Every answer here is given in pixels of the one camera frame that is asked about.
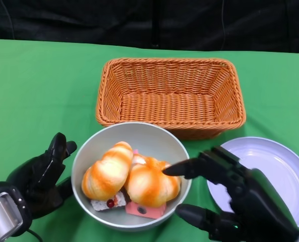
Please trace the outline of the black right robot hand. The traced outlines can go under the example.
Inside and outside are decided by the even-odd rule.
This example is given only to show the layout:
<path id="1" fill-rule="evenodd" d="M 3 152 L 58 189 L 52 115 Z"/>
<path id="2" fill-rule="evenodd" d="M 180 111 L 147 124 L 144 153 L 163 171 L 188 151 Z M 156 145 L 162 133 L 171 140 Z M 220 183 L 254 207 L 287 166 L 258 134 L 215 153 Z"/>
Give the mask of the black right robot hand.
<path id="1" fill-rule="evenodd" d="M 299 240 L 299 228 L 292 214 L 266 176 L 258 169 L 246 168 L 237 156 L 220 146 L 176 163 L 163 173 L 185 179 L 202 176 L 226 188 L 231 212 L 215 213 L 190 204 L 180 204 L 175 209 L 185 222 L 208 232 L 210 240 Z"/>

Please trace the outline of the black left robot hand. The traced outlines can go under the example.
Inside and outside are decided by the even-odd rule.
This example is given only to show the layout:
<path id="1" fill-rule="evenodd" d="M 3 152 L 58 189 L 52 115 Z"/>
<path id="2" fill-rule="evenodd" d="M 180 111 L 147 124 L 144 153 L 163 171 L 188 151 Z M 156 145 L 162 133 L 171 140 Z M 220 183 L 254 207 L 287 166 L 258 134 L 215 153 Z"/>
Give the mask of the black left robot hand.
<path id="1" fill-rule="evenodd" d="M 33 219 L 44 217 L 61 207 L 73 195 L 71 178 L 58 183 L 65 165 L 63 161 L 77 149 L 74 141 L 67 141 L 57 133 L 49 148 L 16 168 L 7 178 L 25 202 Z"/>

